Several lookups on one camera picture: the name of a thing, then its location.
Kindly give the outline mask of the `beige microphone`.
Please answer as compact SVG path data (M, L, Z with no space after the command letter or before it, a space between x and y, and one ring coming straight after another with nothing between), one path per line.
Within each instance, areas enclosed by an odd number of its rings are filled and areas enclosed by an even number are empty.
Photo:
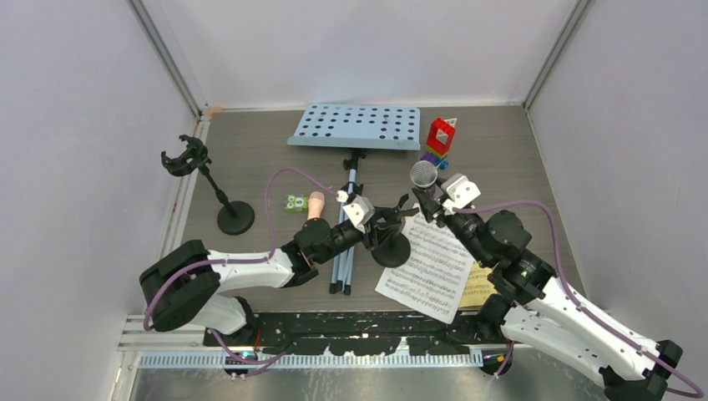
M320 191L313 191L307 199L307 220L321 217L325 205L325 196Z

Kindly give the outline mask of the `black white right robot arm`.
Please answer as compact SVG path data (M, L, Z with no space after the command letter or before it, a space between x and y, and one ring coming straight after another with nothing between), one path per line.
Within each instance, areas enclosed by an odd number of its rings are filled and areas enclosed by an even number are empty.
M574 290L559 270L528 250L531 235L511 211L484 220L448 213L424 190L414 190L422 216L449 229L491 273L496 294L476 321L488 343L503 337L546 353L582 373L609 400L661 400L683 350L656 342L615 321Z

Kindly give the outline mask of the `light blue music stand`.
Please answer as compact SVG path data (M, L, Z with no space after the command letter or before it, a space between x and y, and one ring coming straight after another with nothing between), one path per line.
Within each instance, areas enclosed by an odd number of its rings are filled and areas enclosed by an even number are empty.
M346 193L362 195L363 185L357 182L359 163L369 150L420 150L420 112L416 108L396 105L310 104L303 113L288 145L300 147L343 148L350 151L342 167L347 181L340 185ZM402 210L408 200L403 195L396 205ZM338 222L349 220L342 204ZM339 255L330 250L330 230L333 226L323 218L307 220L294 236L298 249L307 261L322 264L332 261L329 293L351 292L354 247Z

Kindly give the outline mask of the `white sheet music page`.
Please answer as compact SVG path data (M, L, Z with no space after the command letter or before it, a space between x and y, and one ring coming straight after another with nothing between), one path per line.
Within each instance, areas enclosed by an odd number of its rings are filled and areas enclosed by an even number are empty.
M475 259L448 228L420 214L406 219L402 234L411 254L402 266L384 270L375 291L439 322L453 322Z

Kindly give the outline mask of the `yellow sheet music page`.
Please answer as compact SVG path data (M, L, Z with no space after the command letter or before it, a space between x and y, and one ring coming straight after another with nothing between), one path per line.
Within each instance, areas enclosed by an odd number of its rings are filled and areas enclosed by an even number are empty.
M482 268L474 262L463 289L463 295L458 304L459 308L479 308L488 298L496 294L493 284L488 280L489 268Z

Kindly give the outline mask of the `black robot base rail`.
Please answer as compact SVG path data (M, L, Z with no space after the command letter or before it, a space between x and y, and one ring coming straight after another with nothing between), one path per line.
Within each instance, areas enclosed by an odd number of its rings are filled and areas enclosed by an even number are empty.
M471 347L508 350L508 340L473 312L460 312L451 323L410 311L263 312L254 325L222 338L232 350L259 345L264 353L304 356L391 355L403 346L414 356L461 355Z

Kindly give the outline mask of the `purple glitter microphone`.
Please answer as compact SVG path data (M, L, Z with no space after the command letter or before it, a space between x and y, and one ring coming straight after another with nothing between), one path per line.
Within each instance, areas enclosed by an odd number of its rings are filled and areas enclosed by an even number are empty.
M435 164L427 160L417 161L410 169L410 180L414 187L435 198L438 170Z

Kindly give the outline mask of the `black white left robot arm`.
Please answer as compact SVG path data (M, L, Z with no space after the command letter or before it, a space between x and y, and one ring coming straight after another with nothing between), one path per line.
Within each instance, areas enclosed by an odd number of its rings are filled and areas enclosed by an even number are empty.
M379 265L399 267L409 258L410 246L394 243L405 238L404 219L416 214L399 206L376 207L361 230L350 221L330 226L323 218L310 219L291 241L268 252L228 254L207 250L201 240L187 241L139 276L147 302L143 328L170 332L193 324L245 346L255 338L254 318L246 301L228 297L228 291L301 286L317 276L317 265L359 243Z

